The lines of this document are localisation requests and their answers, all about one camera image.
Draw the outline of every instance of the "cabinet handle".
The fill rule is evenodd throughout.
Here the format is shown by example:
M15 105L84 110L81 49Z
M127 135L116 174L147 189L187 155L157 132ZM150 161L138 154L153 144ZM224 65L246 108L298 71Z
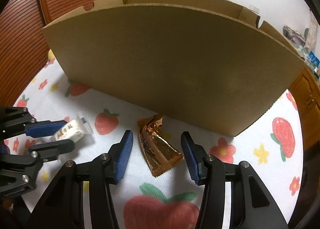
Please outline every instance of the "cabinet handle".
M315 100L312 99L312 101L308 104L307 108L314 102Z
M310 96L308 97L308 99L306 100L306 104L308 104L308 101L311 99L311 97L312 97L312 95L310 95Z

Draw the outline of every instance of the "strawberry print tablecloth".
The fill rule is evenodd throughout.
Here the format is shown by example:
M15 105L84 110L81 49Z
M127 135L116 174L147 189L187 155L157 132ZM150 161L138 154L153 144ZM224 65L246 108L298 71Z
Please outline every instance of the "strawberry print tablecloth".
M120 228L194 227L204 187L196 186L191 180L185 161L154 178L141 153L137 120L151 117L154 112L68 80L52 55L15 106L28 107L39 121L70 120L82 111L93 129L92 135L76 143L73 152L61 155L57 161L44 163L36 181L37 189L23 195L30 211L67 160L76 163L91 161L108 152L112 144L120 141L124 131L130 129L134 133L134 144L124 179L118 185L110 186ZM259 120L235 138L164 117L164 137L181 152L180 135L183 131L189 131L195 143L203 145L207 152L224 162L238 164L242 160L248 161L289 221L299 194L303 149L297 106L288 90ZM11 154L23 154L25 148L43 141L47 138L33 139L21 135L6 140L5 144ZM88 192L89 183L85 182L87 229L91 228ZM223 228L229 228L230 201L230 184L226 183Z

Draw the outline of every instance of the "bolt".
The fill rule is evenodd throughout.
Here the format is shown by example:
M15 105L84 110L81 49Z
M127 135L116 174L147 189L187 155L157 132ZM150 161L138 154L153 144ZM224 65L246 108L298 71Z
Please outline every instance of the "bolt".
M65 163L66 167L70 168L73 166L73 161L72 160L68 160L66 163Z
M211 155L211 154L208 154L208 155L206 155L205 159L206 159L207 161L213 161L213 160L214 160L214 156Z
M38 157L38 152L31 152L31 157L36 158Z
M22 175L22 180L23 180L23 182L28 183L29 177L27 175Z
M241 166L244 168L248 168L250 166L250 164L247 161L242 161Z
M102 159L102 160L106 160L108 158L109 158L109 154L108 153L103 153L103 154L100 155L100 159Z

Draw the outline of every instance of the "cardboard box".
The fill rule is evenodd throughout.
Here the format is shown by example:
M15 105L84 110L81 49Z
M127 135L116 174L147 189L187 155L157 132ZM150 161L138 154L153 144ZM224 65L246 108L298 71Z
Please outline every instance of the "cardboard box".
M66 75L172 118L236 136L303 68L298 52L227 0L97 0L43 34Z

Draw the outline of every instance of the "shiny gold wrapper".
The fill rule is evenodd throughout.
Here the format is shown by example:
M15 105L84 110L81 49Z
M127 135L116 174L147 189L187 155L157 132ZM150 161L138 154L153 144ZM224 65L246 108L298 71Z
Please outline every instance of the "shiny gold wrapper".
M183 156L161 137L162 114L138 120L142 151L154 177L160 176L183 160Z

